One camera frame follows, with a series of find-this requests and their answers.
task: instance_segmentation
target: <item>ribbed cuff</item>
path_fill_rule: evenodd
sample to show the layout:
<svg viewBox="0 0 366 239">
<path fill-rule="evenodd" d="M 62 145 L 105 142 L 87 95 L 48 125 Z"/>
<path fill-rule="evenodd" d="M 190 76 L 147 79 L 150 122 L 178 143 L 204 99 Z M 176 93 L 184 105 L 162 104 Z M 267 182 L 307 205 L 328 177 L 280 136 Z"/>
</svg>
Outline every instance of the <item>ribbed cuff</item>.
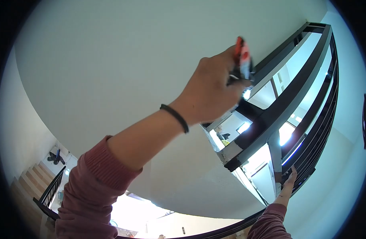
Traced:
<svg viewBox="0 0 366 239">
<path fill-rule="evenodd" d="M 268 211 L 276 211 L 276 212 L 279 212 L 284 217 L 285 214 L 287 213 L 287 208 L 283 204 L 280 204 L 280 203 L 272 203 L 272 204 L 269 204 L 268 207 L 265 209 L 265 212 L 268 212 Z"/>
<path fill-rule="evenodd" d="M 85 153 L 85 164 L 89 171 L 106 186 L 115 190 L 126 190 L 141 172 L 134 172 L 124 166 L 107 147 L 104 137 L 96 146 Z"/>
</svg>

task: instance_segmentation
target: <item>metal railing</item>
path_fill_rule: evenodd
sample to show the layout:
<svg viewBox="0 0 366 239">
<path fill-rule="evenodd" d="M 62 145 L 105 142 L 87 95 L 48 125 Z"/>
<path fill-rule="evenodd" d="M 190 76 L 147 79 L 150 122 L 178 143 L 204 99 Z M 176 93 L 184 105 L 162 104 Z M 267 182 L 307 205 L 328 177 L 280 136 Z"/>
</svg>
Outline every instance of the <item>metal railing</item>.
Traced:
<svg viewBox="0 0 366 239">
<path fill-rule="evenodd" d="M 44 212 L 53 220 L 59 219 L 59 215 L 53 212 L 50 209 L 50 206 L 53 203 L 59 188 L 61 187 L 62 176 L 65 172 L 65 169 L 66 166 L 64 166 L 61 171 L 55 176 L 55 178 L 53 179 L 53 181 L 51 181 L 39 200 L 33 197 L 33 201 L 42 210 L 42 212 Z"/>
</svg>

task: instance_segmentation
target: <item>black bracelet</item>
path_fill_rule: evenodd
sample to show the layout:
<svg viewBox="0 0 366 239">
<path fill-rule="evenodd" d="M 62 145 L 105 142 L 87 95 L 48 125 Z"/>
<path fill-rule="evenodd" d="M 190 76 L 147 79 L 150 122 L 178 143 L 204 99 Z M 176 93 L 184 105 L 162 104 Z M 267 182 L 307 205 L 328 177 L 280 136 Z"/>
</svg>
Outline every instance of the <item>black bracelet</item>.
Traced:
<svg viewBox="0 0 366 239">
<path fill-rule="evenodd" d="M 170 106 L 167 106 L 165 104 L 161 104 L 159 109 L 164 109 L 165 111 L 167 111 L 168 113 L 170 113 L 173 117 L 175 117 L 179 123 L 182 125 L 183 129 L 184 129 L 184 133 L 188 133 L 190 130 L 188 129 L 188 124 L 187 122 L 183 119 L 183 117 L 181 117 L 181 115 L 176 112 L 173 108 L 171 108 Z"/>
</svg>

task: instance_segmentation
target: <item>staircase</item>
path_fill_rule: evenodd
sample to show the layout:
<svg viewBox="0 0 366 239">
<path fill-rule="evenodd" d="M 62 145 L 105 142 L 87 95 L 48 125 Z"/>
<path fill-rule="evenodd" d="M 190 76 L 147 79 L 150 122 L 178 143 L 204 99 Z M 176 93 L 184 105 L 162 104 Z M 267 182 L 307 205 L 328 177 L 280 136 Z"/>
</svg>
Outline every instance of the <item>staircase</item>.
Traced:
<svg viewBox="0 0 366 239">
<path fill-rule="evenodd" d="M 21 211 L 27 226 L 38 238 L 55 239 L 55 221 L 44 214 L 33 202 L 39 199 L 55 175 L 41 161 L 23 172 L 19 179 L 14 178 L 10 192 L 17 207 Z"/>
</svg>

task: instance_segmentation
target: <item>sweater sleeve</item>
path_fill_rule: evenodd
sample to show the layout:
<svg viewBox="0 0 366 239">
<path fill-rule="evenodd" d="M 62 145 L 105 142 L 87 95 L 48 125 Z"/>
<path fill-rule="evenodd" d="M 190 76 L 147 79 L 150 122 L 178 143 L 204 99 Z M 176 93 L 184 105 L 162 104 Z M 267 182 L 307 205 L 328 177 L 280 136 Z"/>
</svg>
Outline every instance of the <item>sweater sleeve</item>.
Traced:
<svg viewBox="0 0 366 239">
<path fill-rule="evenodd" d="M 117 236 L 117 229 L 109 223 L 112 204 L 142 170 L 133 172 L 121 164 L 107 147 L 109 138 L 83 154 L 70 171 L 56 220 L 58 239 Z"/>
<path fill-rule="evenodd" d="M 270 204 L 251 227 L 247 239 L 291 238 L 291 235 L 286 232 L 282 224 L 286 212 L 287 208 L 284 205 Z"/>
</svg>

